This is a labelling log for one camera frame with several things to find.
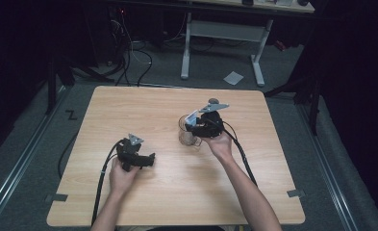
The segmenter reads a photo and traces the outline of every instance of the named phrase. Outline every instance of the desk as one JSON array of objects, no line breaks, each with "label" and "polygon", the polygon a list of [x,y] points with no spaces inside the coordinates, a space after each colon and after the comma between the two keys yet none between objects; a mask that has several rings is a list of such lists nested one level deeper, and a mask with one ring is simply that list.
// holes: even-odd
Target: desk
[{"label": "desk", "polygon": [[[243,6],[241,0],[192,0],[189,3],[191,4],[192,2],[249,8]],[[255,0],[254,5],[251,8],[293,13],[313,13],[315,11],[310,3],[306,7],[302,7],[297,4],[296,0],[293,0],[290,6],[278,6],[272,1],[260,3]],[[191,13],[189,13],[186,27],[186,46],[183,55],[181,78],[188,79],[189,77],[189,42],[191,36],[246,40],[259,43],[258,48],[255,50],[255,54],[251,56],[251,64],[254,68],[257,85],[263,87],[265,85],[265,81],[261,72],[260,58],[263,54],[272,23],[273,19],[269,19],[265,26],[246,26],[203,20],[191,20]]]},{"label": "desk", "polygon": [[[194,90],[98,87],[90,100],[47,222],[89,226],[100,170],[112,146],[132,133],[144,143],[140,155],[156,153],[142,169],[121,206],[118,225],[216,225],[247,223],[234,189],[206,143],[184,146],[181,116],[217,98],[219,111],[235,129],[261,191],[284,224],[305,219],[264,95],[255,90]],[[233,155],[245,171],[240,154]],[[109,193],[106,174],[100,206]]]}]

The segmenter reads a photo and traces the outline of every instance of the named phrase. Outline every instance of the black cable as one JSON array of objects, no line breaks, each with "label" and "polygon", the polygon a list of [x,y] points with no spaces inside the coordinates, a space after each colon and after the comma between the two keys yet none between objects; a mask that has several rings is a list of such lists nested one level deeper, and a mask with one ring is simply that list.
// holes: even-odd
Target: black cable
[{"label": "black cable", "polygon": [[[123,51],[123,48],[124,46],[122,46],[122,44],[118,45],[116,48],[115,48],[115,54],[114,56],[117,57],[119,55],[119,52]],[[113,75],[113,74],[116,74],[118,71],[120,71],[122,68],[125,67],[125,60],[123,59],[123,56],[121,56],[119,62],[117,63],[116,67],[108,72],[105,72],[103,73],[102,75],[105,76],[105,77],[108,77],[110,75]]]},{"label": "black cable", "polygon": [[164,45],[168,46],[166,44],[167,42],[173,41],[173,40],[176,40],[176,39],[182,39],[182,38],[184,38],[184,36],[181,36],[181,33],[182,33],[183,29],[185,28],[187,17],[188,17],[188,14],[185,13],[185,16],[183,17],[182,26],[180,27],[180,30],[177,32],[177,34],[176,34],[175,37],[167,39],[167,40],[164,40]]},{"label": "black cable", "polygon": [[[113,75],[113,74],[116,74],[117,72],[119,72],[124,67],[124,65],[125,65],[124,59],[122,58],[121,61],[119,61],[119,63],[116,65],[116,67],[114,69],[111,69],[111,70],[109,70],[105,73],[98,73],[98,72],[96,72],[96,73],[98,73],[99,75],[101,75],[103,77],[108,77],[110,75]],[[85,75],[85,74],[75,70],[74,68],[72,68],[71,71],[72,71],[73,74],[75,74],[79,77],[82,77],[82,78],[85,78],[85,79],[91,78],[91,75]]]},{"label": "black cable", "polygon": [[241,41],[236,41],[235,44],[230,44],[230,43],[227,43],[227,42],[222,42],[221,39],[217,39],[215,41],[215,43],[218,44],[218,45],[224,45],[224,46],[229,46],[229,47],[238,47],[238,46],[241,46],[241,45],[249,43],[249,42],[250,41],[241,40]]},{"label": "black cable", "polygon": [[193,50],[193,51],[197,51],[197,52],[206,52],[206,51],[209,51],[209,50],[211,50],[211,49],[214,47],[215,40],[214,40],[214,38],[208,38],[208,40],[211,41],[211,44],[210,44],[209,47],[207,47],[207,48],[205,48],[205,49],[203,49],[203,50],[200,50],[200,49],[195,49],[195,48],[193,48],[192,46],[193,46],[194,44],[191,44],[191,45],[190,45],[190,49]]},{"label": "black cable", "polygon": [[125,66],[125,68],[123,69],[123,73],[119,76],[119,78],[117,79],[117,81],[116,81],[116,84],[115,84],[115,86],[117,86],[118,84],[119,84],[119,82],[120,82],[120,80],[122,79],[122,77],[123,76],[125,76],[125,80],[126,80],[126,83],[127,83],[127,85],[130,87],[131,86],[131,84],[129,83],[129,80],[128,80],[128,76],[127,76],[127,71],[128,71],[128,69],[129,69],[129,65],[130,65],[130,63],[131,63],[131,53],[130,53],[130,50],[128,49],[128,63],[127,63],[127,65]]},{"label": "black cable", "polygon": [[[210,120],[210,119],[207,119],[207,118],[204,118],[205,120],[207,120],[208,122],[212,123],[213,125],[217,126],[218,128],[221,128],[218,124],[216,124],[214,121]],[[238,138],[237,138],[237,134],[236,134],[236,131],[233,129],[233,127],[226,123],[226,122],[223,122],[225,124],[227,124],[234,132],[235,136],[233,136],[230,132],[227,131],[227,129],[225,128],[222,128],[222,130],[228,134],[228,136],[230,136],[230,138],[233,140],[234,144],[237,146],[237,148],[239,149],[239,154],[240,156],[242,157],[242,162],[243,164],[245,165],[245,169],[246,171],[248,172],[248,176],[249,178],[251,179],[251,181],[258,187],[258,184],[257,184],[257,181],[255,180],[255,177],[254,177],[254,174],[252,173],[252,170],[251,170],[251,167],[249,167],[249,164],[248,164],[248,161],[246,159],[246,155],[245,155],[245,152],[243,151],[241,145],[239,144],[239,141],[238,141]]]},{"label": "black cable", "polygon": [[[185,37],[178,37],[178,38],[174,38],[174,39],[171,39],[171,40],[166,40],[164,41],[163,45],[167,46],[167,47],[171,47],[171,48],[175,48],[175,47],[182,47],[185,45],[185,42],[184,41],[179,41],[180,39],[184,39]],[[178,43],[178,45],[170,45],[169,43],[171,42],[175,42],[175,43]]]},{"label": "black cable", "polygon": [[95,205],[93,207],[93,214],[92,214],[92,222],[91,225],[96,220],[96,217],[98,215],[98,207],[99,207],[99,200],[101,199],[101,191],[102,191],[102,185],[104,184],[104,178],[105,178],[105,171],[107,170],[108,162],[112,157],[113,151],[116,149],[116,147],[122,142],[122,140],[118,141],[113,148],[111,149],[110,153],[108,154],[107,159],[105,160],[105,164],[102,166],[101,175],[99,176],[99,182],[98,182],[98,188],[96,189],[96,197],[95,197]]},{"label": "black cable", "polygon": [[59,173],[59,177],[60,179],[63,178],[63,174],[61,173],[61,164],[62,164],[62,161],[63,161],[63,156],[65,155],[66,151],[68,150],[69,146],[75,141],[75,138],[77,137],[78,135],[78,132],[80,130],[78,130],[74,136],[72,136],[71,140],[69,141],[69,143],[66,145],[65,149],[63,150],[63,153],[61,154],[60,156],[60,159],[59,159],[59,164],[57,165],[57,170],[58,170],[58,173]]},{"label": "black cable", "polygon": [[140,50],[136,50],[136,51],[145,54],[145,55],[146,55],[147,57],[149,57],[149,59],[150,59],[149,66],[148,66],[147,69],[143,72],[143,74],[140,75],[140,77],[139,77],[139,79],[138,79],[138,87],[139,87],[141,79],[142,79],[143,76],[147,73],[147,71],[149,71],[149,69],[152,67],[152,57],[151,57],[149,54],[147,54],[146,52],[144,52],[144,51],[140,51]]},{"label": "black cable", "polygon": [[144,49],[145,47],[146,47],[146,45],[147,45],[147,42],[145,41],[145,40],[139,40],[139,41],[133,41],[133,43],[143,43],[143,46],[142,47],[139,47],[139,48],[136,48],[135,46],[134,46],[134,51],[139,51],[139,50],[142,50],[142,49]]}]

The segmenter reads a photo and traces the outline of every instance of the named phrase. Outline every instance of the metal rail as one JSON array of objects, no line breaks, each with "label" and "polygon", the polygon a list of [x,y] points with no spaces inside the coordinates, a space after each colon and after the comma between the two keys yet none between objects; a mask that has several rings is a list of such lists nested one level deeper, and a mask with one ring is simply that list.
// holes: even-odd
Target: metal rail
[{"label": "metal rail", "polygon": [[13,170],[6,178],[5,182],[3,183],[0,189],[0,215],[3,212],[6,204],[9,202],[10,197],[12,196],[15,188],[17,187],[18,183],[21,180],[21,177],[24,175],[27,167],[32,162],[33,158],[36,155],[36,149],[38,146],[39,141],[41,140],[45,130],[49,126],[54,114],[56,113],[57,109],[59,108],[60,104],[63,100],[68,96],[70,89],[65,87],[61,87],[59,90],[58,95],[58,103],[54,110],[45,115],[42,119],[40,125],[36,129],[36,132],[30,138],[29,143],[27,144],[26,148],[21,153],[20,158],[18,159],[17,163],[15,164]]},{"label": "metal rail", "polygon": [[353,218],[353,215],[350,212],[347,201],[345,200],[344,194],[339,187],[339,183],[336,180],[333,171],[327,162],[326,155],[324,154],[323,149],[321,148],[320,141],[317,136],[315,136],[309,125],[309,115],[306,112],[306,109],[303,105],[296,105],[296,109],[299,115],[302,117],[304,127],[309,133],[312,140],[312,144],[315,148],[315,154],[317,158],[318,165],[320,167],[321,173],[323,174],[323,179],[327,185],[330,195],[332,196],[333,203],[335,204],[336,210],[339,213],[339,217],[344,230],[348,231],[358,231],[356,221]]}]

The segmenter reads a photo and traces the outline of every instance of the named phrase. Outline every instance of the white table leg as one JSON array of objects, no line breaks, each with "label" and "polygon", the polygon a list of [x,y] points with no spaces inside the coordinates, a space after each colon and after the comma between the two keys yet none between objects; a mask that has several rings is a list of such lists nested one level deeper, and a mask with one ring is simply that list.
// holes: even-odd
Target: white table leg
[{"label": "white table leg", "polygon": [[267,37],[269,36],[270,28],[272,27],[272,23],[273,23],[272,19],[269,19],[267,21],[257,54],[251,56],[252,66],[254,67],[255,78],[257,79],[257,85],[259,87],[263,87],[265,85],[264,76],[261,72],[261,67],[260,67],[260,58],[263,54],[266,40],[267,40]]},{"label": "white table leg", "polygon": [[188,22],[186,28],[186,46],[185,53],[183,54],[183,63],[182,63],[182,79],[189,78],[189,39],[191,34],[191,13],[188,13]]}]

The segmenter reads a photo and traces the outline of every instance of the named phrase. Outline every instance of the forearm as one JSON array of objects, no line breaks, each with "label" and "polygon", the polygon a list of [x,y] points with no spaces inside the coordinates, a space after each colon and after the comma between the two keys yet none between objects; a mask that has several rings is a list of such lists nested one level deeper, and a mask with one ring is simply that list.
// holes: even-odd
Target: forearm
[{"label": "forearm", "polygon": [[272,207],[258,187],[242,171],[232,156],[220,159],[252,230],[282,230]]},{"label": "forearm", "polygon": [[120,193],[109,194],[95,223],[92,225],[91,231],[114,231],[122,197],[123,194]]}]

